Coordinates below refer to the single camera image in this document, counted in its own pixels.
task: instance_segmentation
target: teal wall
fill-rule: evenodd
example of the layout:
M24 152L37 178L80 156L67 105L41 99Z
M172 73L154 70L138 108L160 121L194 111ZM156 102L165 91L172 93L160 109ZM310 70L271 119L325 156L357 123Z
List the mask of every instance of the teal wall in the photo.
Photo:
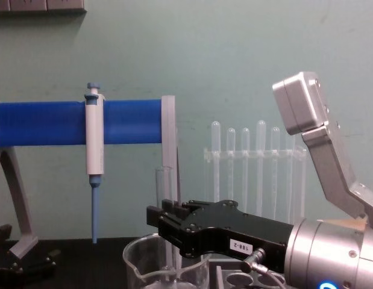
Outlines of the teal wall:
M272 83L313 70L357 176L373 189L373 0L85 2L82 17L0 19L1 101L80 101L88 81L108 99L175 95L188 199L203 192L211 122L283 127ZM38 235L90 237L85 148L17 152ZM152 231L145 207L160 155L158 145L106 147L101 237ZM325 201L312 164L306 212L345 217ZM15 222L2 175L0 222Z

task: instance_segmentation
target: wall socket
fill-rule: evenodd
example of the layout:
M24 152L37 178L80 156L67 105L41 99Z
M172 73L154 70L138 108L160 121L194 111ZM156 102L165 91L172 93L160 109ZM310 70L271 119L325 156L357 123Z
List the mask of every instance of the wall socket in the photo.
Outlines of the wall socket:
M46 0L10 0L11 11L47 11Z
M10 0L0 0L0 12L10 11Z
M84 10L84 0L47 0L48 10Z

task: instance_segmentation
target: glass beaker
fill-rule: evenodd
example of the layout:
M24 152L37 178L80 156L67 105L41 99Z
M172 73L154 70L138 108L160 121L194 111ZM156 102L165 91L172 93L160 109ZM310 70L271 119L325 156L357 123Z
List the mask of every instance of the glass beaker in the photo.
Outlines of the glass beaker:
M210 255L195 259L179 256L175 269L166 262L166 240L158 234L132 241L123 252L128 289L208 289Z

